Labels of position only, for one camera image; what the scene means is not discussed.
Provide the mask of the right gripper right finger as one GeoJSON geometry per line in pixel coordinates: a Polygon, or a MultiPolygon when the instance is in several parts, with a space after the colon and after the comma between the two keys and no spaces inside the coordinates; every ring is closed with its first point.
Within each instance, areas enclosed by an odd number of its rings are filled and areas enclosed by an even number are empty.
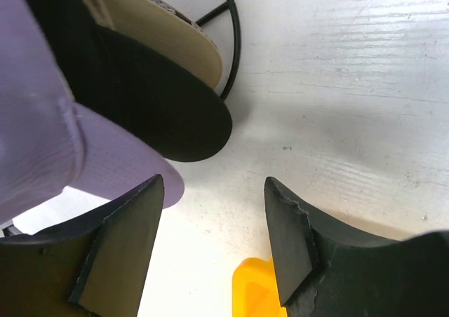
{"type": "Polygon", "coordinates": [[[447,316],[448,232],[403,241],[310,205],[274,177],[264,204],[279,301],[289,316],[447,316]]]}

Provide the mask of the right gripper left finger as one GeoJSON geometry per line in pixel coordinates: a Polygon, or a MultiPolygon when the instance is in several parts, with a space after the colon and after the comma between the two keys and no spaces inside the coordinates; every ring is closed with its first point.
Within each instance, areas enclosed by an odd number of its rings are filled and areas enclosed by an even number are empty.
{"type": "Polygon", "coordinates": [[[2,316],[136,316],[164,200],[160,175],[41,230],[1,239],[2,316]]]}

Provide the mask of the purple baseball cap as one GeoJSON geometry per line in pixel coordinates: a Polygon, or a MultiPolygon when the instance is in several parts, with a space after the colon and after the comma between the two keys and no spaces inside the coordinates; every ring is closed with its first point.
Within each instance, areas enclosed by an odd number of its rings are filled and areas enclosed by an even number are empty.
{"type": "Polygon", "coordinates": [[[25,0],[1,0],[1,221],[74,187],[115,199],[163,178],[165,207],[182,177],[128,131],[75,102],[25,0]]]}

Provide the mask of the black baseball cap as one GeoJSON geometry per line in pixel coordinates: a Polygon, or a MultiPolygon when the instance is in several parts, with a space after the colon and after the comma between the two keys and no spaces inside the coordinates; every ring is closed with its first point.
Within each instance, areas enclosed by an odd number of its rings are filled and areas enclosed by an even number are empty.
{"type": "Polygon", "coordinates": [[[167,159],[214,156],[232,133],[225,103],[189,71],[98,25],[82,0],[27,0],[75,100],[167,159]]]}

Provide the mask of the beige baseball cap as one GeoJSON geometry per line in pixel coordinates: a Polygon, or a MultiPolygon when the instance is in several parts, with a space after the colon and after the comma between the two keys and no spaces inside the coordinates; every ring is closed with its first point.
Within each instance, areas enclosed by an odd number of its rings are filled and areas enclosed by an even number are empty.
{"type": "Polygon", "coordinates": [[[192,20],[163,0],[82,0],[94,21],[177,63],[210,88],[222,77],[222,58],[192,20]]]}

